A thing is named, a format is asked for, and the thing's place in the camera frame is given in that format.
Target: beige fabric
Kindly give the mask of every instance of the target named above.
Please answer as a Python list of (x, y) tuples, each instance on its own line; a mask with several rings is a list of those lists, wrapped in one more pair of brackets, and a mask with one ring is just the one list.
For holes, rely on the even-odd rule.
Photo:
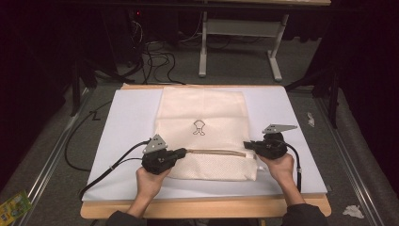
[(166, 87), (155, 134), (165, 140), (170, 150), (189, 150), (185, 158), (177, 161), (170, 177), (256, 180), (256, 155), (243, 145), (244, 140), (249, 140), (249, 131), (241, 92)]

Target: table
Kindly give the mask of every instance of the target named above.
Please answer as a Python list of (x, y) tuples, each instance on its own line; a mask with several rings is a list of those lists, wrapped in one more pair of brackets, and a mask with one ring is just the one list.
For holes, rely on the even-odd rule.
[[(260, 132), (271, 121), (298, 125), (283, 87), (201, 86), (199, 88), (243, 91), (247, 101), (251, 139), (262, 138)], [(106, 170), (114, 158), (120, 157), (119, 150), (124, 152), (130, 148), (131, 143), (136, 144), (137, 140), (148, 139), (152, 136), (151, 121), (154, 121), (157, 109), (156, 100), (159, 100), (161, 94), (162, 86), (124, 86), (117, 91), (88, 182), (93, 181)], [(257, 95), (262, 95), (259, 98), (262, 98), (265, 103), (263, 107), (258, 105), (259, 98), (248, 98)], [(279, 96), (279, 101), (275, 101), (276, 95)], [(260, 116), (267, 116), (267, 121), (259, 123), (253, 120)], [(112, 136), (116, 131), (119, 131), (118, 136)], [(331, 209), (326, 197), (326, 187), (300, 128), (284, 132), (284, 136), (287, 142), (300, 150), (299, 155), (304, 171), (302, 193), (305, 200), (319, 206), (326, 216), (330, 215)], [(141, 155), (142, 153), (137, 151), (130, 157)], [(116, 210), (126, 210), (131, 203), (129, 200), (134, 198), (136, 189), (136, 179), (133, 178), (132, 171), (139, 166), (140, 162), (138, 161), (120, 166), (103, 182), (90, 189), (84, 196), (81, 216), (83, 218), (108, 218)], [(286, 204), (279, 186), (266, 172), (258, 172), (258, 178), (259, 180), (257, 179), (255, 182), (234, 183), (167, 178), (161, 192), (146, 211), (145, 218), (271, 218), (283, 216), (286, 212)]]
[[(283, 0), (214, 0), (214, 2), (238, 2), (255, 4), (283, 4), (283, 5), (308, 5), (308, 6), (329, 6), (329, 0), (309, 0), (309, 1), (283, 1)], [(285, 26), (288, 22), (289, 14), (283, 14), (278, 22), (265, 21), (244, 21), (244, 20), (221, 20), (208, 19), (207, 11), (202, 14), (202, 43), (199, 57), (199, 77), (206, 76), (206, 39), (210, 34), (231, 35), (231, 36), (251, 36), (274, 38), (271, 50), (267, 50), (267, 58), (272, 69), (275, 81), (282, 80), (279, 65), (276, 61), (276, 54), (279, 49)]]

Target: person's right hand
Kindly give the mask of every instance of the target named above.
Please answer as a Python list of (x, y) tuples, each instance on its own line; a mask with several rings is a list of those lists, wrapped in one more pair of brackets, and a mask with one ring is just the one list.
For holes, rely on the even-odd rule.
[(286, 153), (283, 157), (274, 160), (258, 156), (269, 167), (270, 174), (279, 184), (294, 180), (294, 159), (290, 154)]

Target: paper scrap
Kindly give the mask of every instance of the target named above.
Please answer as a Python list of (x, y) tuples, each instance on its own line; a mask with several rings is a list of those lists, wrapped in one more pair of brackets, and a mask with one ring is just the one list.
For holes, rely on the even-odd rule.
[(313, 118), (313, 115), (311, 114), (311, 112), (308, 112), (308, 117), (309, 117), (308, 124), (311, 127), (314, 127), (314, 118)]
[(356, 205), (347, 206), (343, 211), (343, 215), (350, 215), (351, 217), (355, 218), (364, 218), (364, 215), (359, 210), (359, 206)]

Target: desk leg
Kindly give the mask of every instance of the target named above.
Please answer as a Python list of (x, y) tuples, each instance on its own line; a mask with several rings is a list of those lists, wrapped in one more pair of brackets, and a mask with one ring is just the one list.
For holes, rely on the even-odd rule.
[(282, 17), (281, 24), (279, 26), (279, 30), (277, 36), (275, 37), (275, 44), (272, 51), (267, 51), (267, 56), (269, 58), (270, 67), (272, 68), (272, 73), (276, 82), (280, 82), (282, 80), (281, 73), (279, 72), (279, 65), (276, 61), (276, 54), (279, 49), (279, 44), (281, 43), (282, 35), (284, 34), (285, 26), (287, 25), (288, 14), (285, 14)]
[(199, 77), (206, 76), (206, 32), (207, 32), (207, 15), (206, 11), (202, 15), (202, 46), (200, 48), (199, 56)]

